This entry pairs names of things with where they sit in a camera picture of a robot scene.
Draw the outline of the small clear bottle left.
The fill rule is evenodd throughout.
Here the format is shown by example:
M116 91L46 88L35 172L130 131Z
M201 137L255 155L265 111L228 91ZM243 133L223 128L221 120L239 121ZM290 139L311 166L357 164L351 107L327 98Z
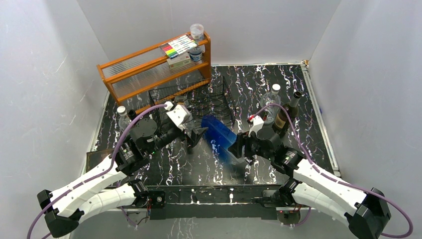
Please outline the small clear bottle left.
M117 113L119 115L118 118L118 126L121 132L124 132L125 129L129 126L131 123L131 119L128 115L128 111L125 106L119 106L117 108Z

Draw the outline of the blue label jar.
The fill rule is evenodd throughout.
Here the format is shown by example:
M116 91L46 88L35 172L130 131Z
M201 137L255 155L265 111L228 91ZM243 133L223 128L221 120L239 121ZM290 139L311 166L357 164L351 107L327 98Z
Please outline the blue label jar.
M195 47L189 51L189 57L193 62L199 62L202 60L202 48L200 46Z

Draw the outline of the white cardboard box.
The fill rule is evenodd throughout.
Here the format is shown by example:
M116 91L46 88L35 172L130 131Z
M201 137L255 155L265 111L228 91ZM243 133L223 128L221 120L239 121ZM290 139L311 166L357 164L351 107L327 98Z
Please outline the white cardboard box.
M171 70L183 67L191 63L190 55L188 52L185 52L181 55L178 55L175 58L167 59L168 66Z

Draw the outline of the clear plastic jar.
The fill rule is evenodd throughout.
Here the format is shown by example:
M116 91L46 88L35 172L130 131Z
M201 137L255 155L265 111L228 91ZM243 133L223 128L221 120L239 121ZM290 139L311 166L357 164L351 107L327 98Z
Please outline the clear plastic jar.
M190 35L196 41L204 39L204 27L202 24L194 23L190 26Z

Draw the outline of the olive green wine bottle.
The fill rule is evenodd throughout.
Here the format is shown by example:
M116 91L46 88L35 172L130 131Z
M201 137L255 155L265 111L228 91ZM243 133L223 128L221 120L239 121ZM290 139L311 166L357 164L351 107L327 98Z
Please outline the olive green wine bottle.
M283 108L287 112L287 114L283 110L279 110L278 114L275 117L274 123L272 125L272 129L276 134L283 138L285 134L288 132L290 128L290 123L294 122L296 116L299 113L298 102L302 97L302 92L296 91L294 92L293 96L291 97L290 101L283 105Z

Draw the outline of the clear whisky bottle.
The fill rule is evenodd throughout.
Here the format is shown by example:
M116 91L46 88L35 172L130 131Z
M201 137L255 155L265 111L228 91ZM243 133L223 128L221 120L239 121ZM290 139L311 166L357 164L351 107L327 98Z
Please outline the clear whisky bottle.
M186 95L175 96L173 102L177 105L184 105L187 108L190 105L188 97Z

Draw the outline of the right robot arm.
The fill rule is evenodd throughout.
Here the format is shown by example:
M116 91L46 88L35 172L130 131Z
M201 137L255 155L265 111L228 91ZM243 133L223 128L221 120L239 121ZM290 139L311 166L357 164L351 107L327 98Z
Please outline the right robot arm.
M345 224L359 239L377 239L391 218L382 192L349 187L318 165L309 162L299 151L287 147L271 128L239 133L228 151L236 158L261 156L288 181L269 200L286 206L302 204L315 208Z

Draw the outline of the orange wooden shelf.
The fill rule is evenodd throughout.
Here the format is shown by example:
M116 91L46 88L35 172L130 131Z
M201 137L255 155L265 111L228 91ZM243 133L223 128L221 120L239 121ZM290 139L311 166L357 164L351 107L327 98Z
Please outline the orange wooden shelf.
M168 56L160 48L163 42L120 57L108 63L97 65L99 75L118 106L134 109L137 113L149 105L148 92L154 88L175 85L176 79L192 76L196 89L211 81L211 38L204 33L205 53L200 61L171 68Z

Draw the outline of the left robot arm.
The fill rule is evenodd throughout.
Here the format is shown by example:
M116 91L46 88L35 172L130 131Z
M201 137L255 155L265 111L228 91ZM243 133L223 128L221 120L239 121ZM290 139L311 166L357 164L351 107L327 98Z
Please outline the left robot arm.
M164 133L156 121L140 118L122 133L120 143L97 166L59 189L37 194L50 236L63 237L86 219L109 209L143 207L150 199L147 188L134 180L104 192L110 184L131 176L149 163L150 156L177 138L195 147L208 127L198 127L188 116L169 117Z

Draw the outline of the dark book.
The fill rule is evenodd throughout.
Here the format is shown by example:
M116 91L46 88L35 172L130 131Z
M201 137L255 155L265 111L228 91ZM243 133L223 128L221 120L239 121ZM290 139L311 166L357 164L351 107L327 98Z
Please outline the dark book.
M94 167L98 166L104 158L108 157L109 154L113 153L113 148L105 149L100 151L91 151L86 153L86 166L85 172L92 170Z

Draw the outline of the marker pen set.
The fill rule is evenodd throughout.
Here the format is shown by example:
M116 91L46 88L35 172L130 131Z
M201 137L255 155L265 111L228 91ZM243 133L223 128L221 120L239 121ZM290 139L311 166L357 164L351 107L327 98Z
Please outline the marker pen set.
M185 52L196 48L198 42L190 35L184 34L160 46L160 49L167 55L169 59L176 58Z

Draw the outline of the blue glass bottle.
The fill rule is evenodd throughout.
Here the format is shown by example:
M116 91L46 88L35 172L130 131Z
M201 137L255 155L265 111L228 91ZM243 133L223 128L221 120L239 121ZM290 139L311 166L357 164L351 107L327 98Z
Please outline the blue glass bottle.
M204 138L211 146L213 153L223 164L241 164L245 161L236 158L228 148L236 141L236 134L212 115L203 116L201 127L207 127Z

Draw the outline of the dark green wine bottle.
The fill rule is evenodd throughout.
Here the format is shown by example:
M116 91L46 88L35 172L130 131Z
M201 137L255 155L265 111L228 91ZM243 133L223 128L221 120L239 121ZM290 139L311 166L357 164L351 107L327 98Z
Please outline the dark green wine bottle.
M133 121L138 116L138 114L136 113L135 110L128 110L127 115L129 117L130 121Z

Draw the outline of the clear bottle white cap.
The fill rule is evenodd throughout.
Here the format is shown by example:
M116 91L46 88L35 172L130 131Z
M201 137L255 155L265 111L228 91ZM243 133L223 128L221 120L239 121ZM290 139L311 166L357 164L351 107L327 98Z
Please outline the clear bottle white cap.
M269 104L281 103L281 97L279 96L279 91L281 86L279 84L273 84L271 87L271 91L265 93L260 100L260 108L263 108ZM265 108L259 115L263 119L264 124L272 124L274 122L275 117L277 116L279 108L277 106L268 106Z

